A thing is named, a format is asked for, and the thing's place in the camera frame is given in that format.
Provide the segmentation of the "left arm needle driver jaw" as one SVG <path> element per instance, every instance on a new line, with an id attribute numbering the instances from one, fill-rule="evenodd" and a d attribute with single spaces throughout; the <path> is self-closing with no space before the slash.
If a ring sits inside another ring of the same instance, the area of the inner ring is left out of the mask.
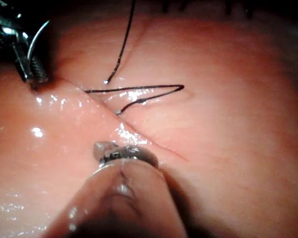
<path id="1" fill-rule="evenodd" d="M 33 82 L 33 73 L 30 68 L 29 60 L 25 55 L 25 52 L 20 45 L 13 45 L 12 46 L 13 53 L 15 55 L 15 66 L 16 69 L 25 83 L 32 83 Z"/>
<path id="2" fill-rule="evenodd" d="M 30 67 L 38 83 L 44 83 L 48 81 L 46 70 L 37 55 L 32 57 Z"/>

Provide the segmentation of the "right arm needle driver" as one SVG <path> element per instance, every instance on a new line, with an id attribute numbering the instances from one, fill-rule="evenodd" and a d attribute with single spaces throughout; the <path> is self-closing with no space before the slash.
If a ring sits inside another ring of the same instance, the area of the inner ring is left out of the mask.
<path id="1" fill-rule="evenodd" d="M 158 168 L 158 159 L 150 150 L 138 145 L 118 146 L 114 142 L 100 141 L 93 146 L 93 156 L 102 168 L 110 161 L 117 159 L 136 159 Z"/>

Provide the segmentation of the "left arm needle driver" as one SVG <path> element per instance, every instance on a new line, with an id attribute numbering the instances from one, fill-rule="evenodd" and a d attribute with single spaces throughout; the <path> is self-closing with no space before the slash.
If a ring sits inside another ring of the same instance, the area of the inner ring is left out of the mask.
<path id="1" fill-rule="evenodd" d="M 20 44 L 29 50 L 27 15 L 7 0 L 0 0 L 0 49 Z"/>

